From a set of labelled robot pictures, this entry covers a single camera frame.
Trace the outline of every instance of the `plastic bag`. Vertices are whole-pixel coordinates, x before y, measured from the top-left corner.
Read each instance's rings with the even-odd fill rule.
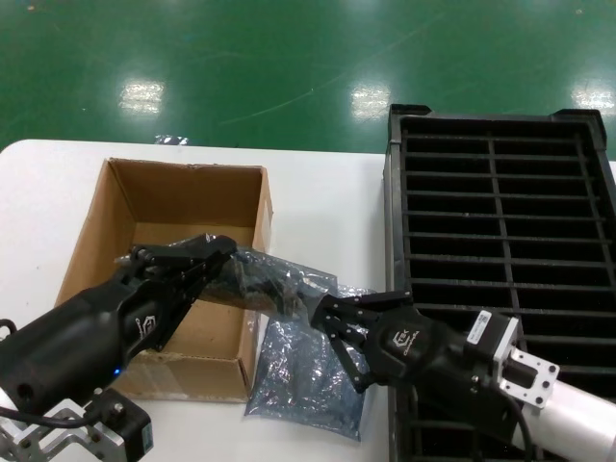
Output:
[[[338,296],[370,291],[341,286]],[[346,349],[360,371],[363,357]],[[329,340],[304,321],[270,319],[247,416],[310,425],[360,441],[364,395],[358,395]]]
[[[199,298],[309,323],[325,294],[336,290],[333,274],[239,247]]]

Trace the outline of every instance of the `robotic arm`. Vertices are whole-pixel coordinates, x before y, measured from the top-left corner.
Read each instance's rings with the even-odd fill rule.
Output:
[[[101,460],[140,460],[152,448],[150,419],[105,388],[140,351],[165,346],[235,252],[222,236],[138,245],[109,281],[21,330],[0,321],[12,332],[0,343],[0,458],[48,461],[74,443]],[[516,319],[482,311],[464,336],[422,316],[409,293],[386,293],[326,295],[311,323],[358,393],[373,383],[415,388],[525,449],[527,461],[534,442],[571,460],[616,462],[616,405],[558,381],[557,365],[517,349]],[[344,344],[365,356],[368,371],[357,370]]]
[[[468,336],[422,316],[409,293],[327,295],[312,325],[329,337],[358,393],[415,387],[424,402],[526,451],[616,460],[616,405],[557,380],[557,365],[516,348],[519,322],[481,311]],[[360,373],[343,343],[363,353]]]
[[[109,281],[21,330],[5,321],[12,333],[0,343],[0,457],[47,461],[76,443],[101,460],[140,460],[152,447],[149,417],[103,390],[140,351],[165,346],[235,251],[226,237],[138,245]]]

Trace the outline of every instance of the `crate slot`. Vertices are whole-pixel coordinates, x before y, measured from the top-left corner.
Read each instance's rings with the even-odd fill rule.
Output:
[[[543,241],[513,241],[509,243],[513,258],[538,260],[602,262],[603,250],[599,243],[545,243]]]
[[[587,195],[586,184],[578,180],[546,180],[520,177],[499,179],[501,193]]]
[[[513,280],[516,282],[609,286],[609,276],[607,270],[603,268],[514,265],[511,271],[513,273]]]
[[[599,238],[597,223],[591,220],[508,219],[505,223],[511,236]]]
[[[522,174],[522,175],[575,175],[581,176],[581,168],[578,159],[567,162],[534,161],[516,162],[496,157],[496,170],[498,174]]]
[[[616,298],[611,291],[558,291],[545,289],[518,289],[520,307],[537,310],[614,311]]]
[[[411,177],[406,180],[410,191],[450,191],[460,193],[491,193],[490,178],[447,178],[434,184],[433,178]]]
[[[502,244],[498,241],[479,242],[472,240],[454,240],[439,237],[414,237],[407,241],[413,253],[433,255],[477,255],[484,257],[501,257]]]
[[[576,156],[576,145],[573,142],[540,142],[540,141],[495,141],[494,151],[499,154],[533,154],[549,156]]]
[[[405,157],[405,168],[410,171],[488,173],[490,164],[487,159],[407,155]]]
[[[434,212],[480,214],[494,214],[496,212],[495,202],[491,197],[408,195],[407,208],[408,210]]]
[[[504,287],[464,287],[447,284],[413,284],[416,303],[444,303],[447,305],[509,306],[509,289]]]
[[[460,262],[426,262],[413,260],[410,263],[413,277],[428,279],[473,279],[476,281],[506,281],[503,265],[476,265]]]
[[[578,311],[583,312],[583,309],[579,307]],[[551,315],[550,310],[541,309],[535,314],[522,314],[521,319],[527,336],[587,337],[592,333],[593,337],[616,338],[616,316],[584,316],[576,312],[571,315]]]
[[[425,233],[491,234],[501,233],[494,218],[417,217],[408,218],[409,231]]]
[[[589,200],[522,199],[503,197],[502,212],[511,215],[592,217]]]
[[[528,340],[528,351],[559,366],[616,368],[616,345],[605,339],[603,345],[544,343]]]
[[[463,138],[408,138],[407,152],[450,152],[450,153],[487,153],[487,141]]]

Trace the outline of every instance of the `logo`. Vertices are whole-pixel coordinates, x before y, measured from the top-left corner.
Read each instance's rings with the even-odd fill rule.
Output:
[[[420,331],[416,330],[412,335],[409,334],[410,333],[408,330],[400,330],[394,336],[394,344],[396,344],[396,347],[399,347],[400,349],[404,348],[404,356],[408,355],[408,351],[411,349],[411,346],[413,345],[413,342],[415,342],[417,336],[420,335]]]
[[[139,318],[135,318],[135,322],[137,323],[137,328],[139,329],[139,335],[141,338],[148,335],[154,330],[154,327],[156,327],[155,316],[146,316],[143,321],[141,321]]]

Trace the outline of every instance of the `metal bracket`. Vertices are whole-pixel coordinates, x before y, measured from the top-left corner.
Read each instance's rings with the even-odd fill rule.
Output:
[[[84,409],[70,399],[54,407],[47,417],[79,419]],[[24,428],[0,418],[0,457],[17,462],[47,462],[71,444],[85,448],[106,462],[126,462],[124,440],[102,423],[74,429],[53,429],[39,425]]]
[[[560,368],[550,361],[538,358],[515,347],[512,348],[509,358],[535,369],[537,375],[530,388],[524,388],[516,383],[502,379],[499,383],[500,389],[511,397],[536,408],[543,409],[546,407],[548,398],[552,395],[553,386],[558,378]]]

